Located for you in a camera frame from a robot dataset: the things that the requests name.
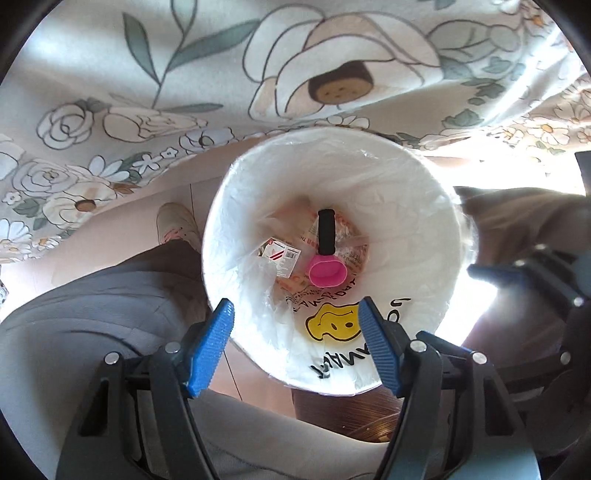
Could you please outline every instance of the pink scoop with black handle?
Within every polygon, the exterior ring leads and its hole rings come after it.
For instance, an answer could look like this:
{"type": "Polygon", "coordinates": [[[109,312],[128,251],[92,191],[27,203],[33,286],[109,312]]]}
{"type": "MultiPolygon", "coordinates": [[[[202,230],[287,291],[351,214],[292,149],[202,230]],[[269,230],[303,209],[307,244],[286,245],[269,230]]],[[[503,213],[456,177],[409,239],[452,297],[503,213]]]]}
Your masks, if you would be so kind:
{"type": "Polygon", "coordinates": [[[318,254],[308,265],[308,277],[319,288],[338,287],[347,279],[347,267],[335,256],[335,211],[318,212],[318,254]]]}

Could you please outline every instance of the gray pants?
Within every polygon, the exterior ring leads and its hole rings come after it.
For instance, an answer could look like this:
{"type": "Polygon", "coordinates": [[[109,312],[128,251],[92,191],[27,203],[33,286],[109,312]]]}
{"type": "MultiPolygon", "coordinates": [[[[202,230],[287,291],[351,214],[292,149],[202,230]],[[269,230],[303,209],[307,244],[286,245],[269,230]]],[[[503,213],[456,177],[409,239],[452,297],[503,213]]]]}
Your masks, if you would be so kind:
{"type": "MultiPolygon", "coordinates": [[[[0,410],[53,480],[78,404],[112,351],[148,355],[208,309],[200,255],[176,240],[56,288],[0,324],[0,410]]],[[[213,391],[191,409],[222,480],[371,479],[386,444],[359,442],[213,391]]],[[[146,436],[150,415],[145,416],[146,436]]],[[[166,476],[157,442],[155,473],[166,476]]]]}

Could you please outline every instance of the white sneaker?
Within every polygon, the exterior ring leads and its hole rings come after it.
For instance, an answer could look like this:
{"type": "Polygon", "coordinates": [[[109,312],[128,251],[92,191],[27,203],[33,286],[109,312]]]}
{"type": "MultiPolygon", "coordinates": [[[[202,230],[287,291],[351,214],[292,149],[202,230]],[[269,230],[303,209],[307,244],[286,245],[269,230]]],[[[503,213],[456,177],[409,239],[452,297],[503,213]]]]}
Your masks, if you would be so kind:
{"type": "Polygon", "coordinates": [[[158,243],[160,245],[179,239],[189,242],[201,252],[201,236],[193,214],[179,203],[166,203],[160,207],[156,217],[158,243]]]}

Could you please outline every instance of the plastic bag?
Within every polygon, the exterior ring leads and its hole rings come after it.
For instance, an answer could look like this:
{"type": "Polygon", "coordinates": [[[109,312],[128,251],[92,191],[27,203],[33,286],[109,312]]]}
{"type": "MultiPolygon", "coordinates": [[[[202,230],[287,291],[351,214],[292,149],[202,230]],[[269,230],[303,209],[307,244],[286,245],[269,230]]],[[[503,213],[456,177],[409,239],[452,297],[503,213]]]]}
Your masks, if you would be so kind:
{"type": "Polygon", "coordinates": [[[379,385],[356,318],[365,296],[411,337],[436,330],[475,237],[453,189],[429,165],[381,137],[331,127],[272,138],[233,163],[207,219],[203,278],[211,304],[234,302],[233,341],[272,377],[328,395],[379,385]],[[256,251],[288,235],[272,218],[302,198],[339,209],[369,246],[359,275],[294,295],[256,251]]]}

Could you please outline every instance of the yellow smiley face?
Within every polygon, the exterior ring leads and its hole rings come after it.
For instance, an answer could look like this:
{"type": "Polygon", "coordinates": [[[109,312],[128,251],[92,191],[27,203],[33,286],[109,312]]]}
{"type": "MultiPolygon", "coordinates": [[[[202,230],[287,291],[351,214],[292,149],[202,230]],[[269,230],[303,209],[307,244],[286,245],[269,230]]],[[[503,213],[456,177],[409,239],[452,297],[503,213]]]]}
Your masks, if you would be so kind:
{"type": "Polygon", "coordinates": [[[306,320],[306,329],[314,340],[319,342],[324,335],[339,342],[353,340],[361,333],[357,312],[359,304],[335,307],[325,303],[312,317],[306,320]]]}

